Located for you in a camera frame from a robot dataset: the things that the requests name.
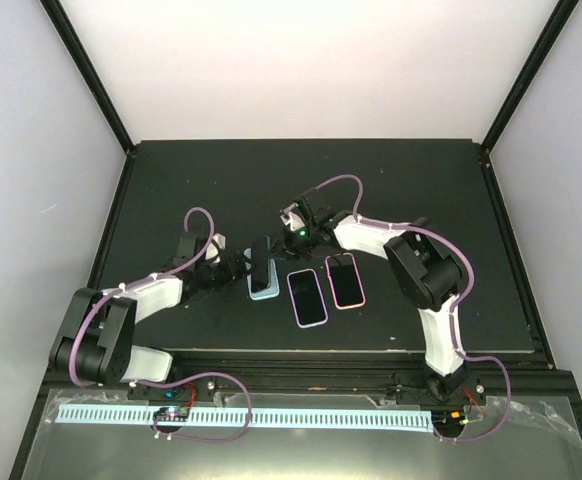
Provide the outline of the light blue phone case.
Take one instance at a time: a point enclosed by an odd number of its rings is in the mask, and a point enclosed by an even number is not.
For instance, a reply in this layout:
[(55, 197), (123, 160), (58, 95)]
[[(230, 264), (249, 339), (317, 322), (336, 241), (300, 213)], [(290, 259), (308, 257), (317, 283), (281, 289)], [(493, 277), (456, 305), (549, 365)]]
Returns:
[[(251, 253), (251, 247), (245, 251), (245, 254), (249, 257), (250, 257), (250, 253)], [(255, 300), (252, 299), (252, 297), (250, 295), (251, 278), (250, 278), (250, 275), (247, 276), (247, 292), (248, 292), (249, 298), (253, 301), (267, 300), (267, 299), (271, 299), (271, 298), (274, 298), (274, 297), (279, 295), (280, 287), (279, 287), (279, 280), (277, 277), (276, 262), (270, 256), (270, 254), (269, 254), (269, 259), (270, 259), (271, 284), (270, 284), (270, 287), (263, 292), (263, 295), (260, 298), (256, 298)]]

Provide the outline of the teal phone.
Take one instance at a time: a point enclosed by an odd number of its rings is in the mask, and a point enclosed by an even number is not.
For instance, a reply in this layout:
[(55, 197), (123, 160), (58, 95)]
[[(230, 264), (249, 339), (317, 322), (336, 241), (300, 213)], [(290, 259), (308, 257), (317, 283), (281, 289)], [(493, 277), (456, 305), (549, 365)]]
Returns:
[(250, 295), (253, 300), (260, 298), (270, 287), (270, 239), (267, 235), (256, 238), (251, 244), (251, 286)]

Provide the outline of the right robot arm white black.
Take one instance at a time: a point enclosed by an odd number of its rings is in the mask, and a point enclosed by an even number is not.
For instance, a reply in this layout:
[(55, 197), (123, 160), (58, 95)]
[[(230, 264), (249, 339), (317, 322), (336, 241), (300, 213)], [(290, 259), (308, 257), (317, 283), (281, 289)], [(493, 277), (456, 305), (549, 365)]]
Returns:
[(283, 237), (275, 250), (289, 258), (317, 247), (362, 252), (386, 260), (403, 296), (417, 308), (425, 338), (425, 388), (447, 403), (462, 390), (465, 351), (458, 326), (460, 255), (451, 254), (428, 220), (391, 223), (358, 212), (335, 211), (316, 188), (280, 211)]

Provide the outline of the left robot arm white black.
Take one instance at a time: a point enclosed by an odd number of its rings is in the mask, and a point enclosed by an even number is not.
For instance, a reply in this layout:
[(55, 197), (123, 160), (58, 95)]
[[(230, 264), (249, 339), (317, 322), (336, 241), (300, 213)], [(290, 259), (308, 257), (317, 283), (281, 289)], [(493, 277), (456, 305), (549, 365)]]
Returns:
[(251, 261), (226, 250), (226, 239), (184, 233), (163, 271), (105, 290), (77, 290), (49, 353), (49, 367), (78, 386), (149, 382), (164, 399), (185, 388), (173, 355), (134, 343), (136, 325), (149, 317), (212, 293), (248, 276)]

